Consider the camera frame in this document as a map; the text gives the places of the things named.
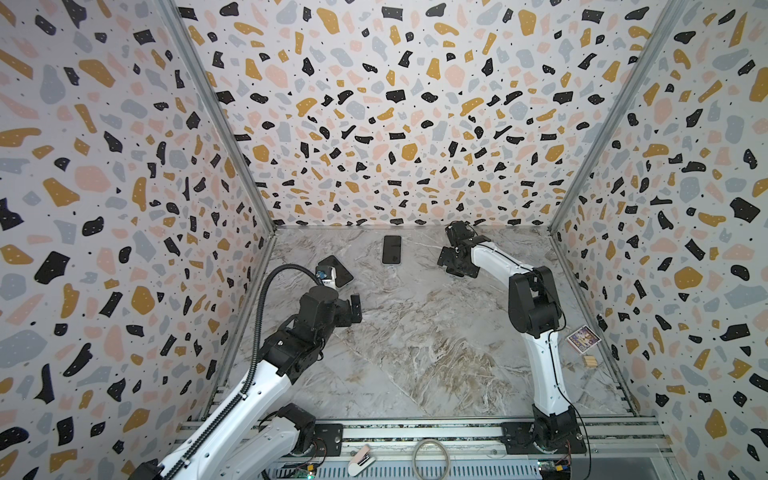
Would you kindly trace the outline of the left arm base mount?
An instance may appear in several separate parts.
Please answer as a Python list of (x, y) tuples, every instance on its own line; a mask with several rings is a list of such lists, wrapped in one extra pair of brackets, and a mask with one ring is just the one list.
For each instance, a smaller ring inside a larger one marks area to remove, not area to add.
[(256, 451), (277, 459), (319, 453), (337, 457), (341, 452), (344, 426), (341, 423), (297, 425), (284, 417), (273, 419), (255, 440)]

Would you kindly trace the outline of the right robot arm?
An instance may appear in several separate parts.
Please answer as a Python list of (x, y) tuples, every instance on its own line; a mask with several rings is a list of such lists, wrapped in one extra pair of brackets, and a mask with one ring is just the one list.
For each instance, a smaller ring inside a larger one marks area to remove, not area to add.
[(450, 223), (445, 232), (449, 245), (441, 250), (440, 267), (458, 277), (485, 271), (507, 287), (508, 317), (525, 342), (533, 375), (531, 442), (556, 451), (580, 433), (580, 424), (563, 385), (558, 337), (565, 315), (552, 271), (514, 258), (466, 221)]

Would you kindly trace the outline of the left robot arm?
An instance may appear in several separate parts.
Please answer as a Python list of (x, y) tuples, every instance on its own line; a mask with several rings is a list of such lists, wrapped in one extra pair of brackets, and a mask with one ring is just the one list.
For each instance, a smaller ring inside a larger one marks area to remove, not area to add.
[(314, 286), (292, 315), (268, 336), (249, 371), (226, 401), (161, 461), (144, 462), (134, 479), (247, 479), (286, 455), (315, 454), (315, 417), (276, 402), (322, 357), (332, 333), (362, 320), (359, 295), (340, 299)]

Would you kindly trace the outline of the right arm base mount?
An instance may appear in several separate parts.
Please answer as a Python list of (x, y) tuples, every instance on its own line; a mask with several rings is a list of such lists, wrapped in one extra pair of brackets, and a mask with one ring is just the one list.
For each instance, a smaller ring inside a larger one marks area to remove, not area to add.
[(503, 422), (500, 441), (510, 455), (584, 454), (588, 451), (577, 425), (557, 430), (539, 420)]

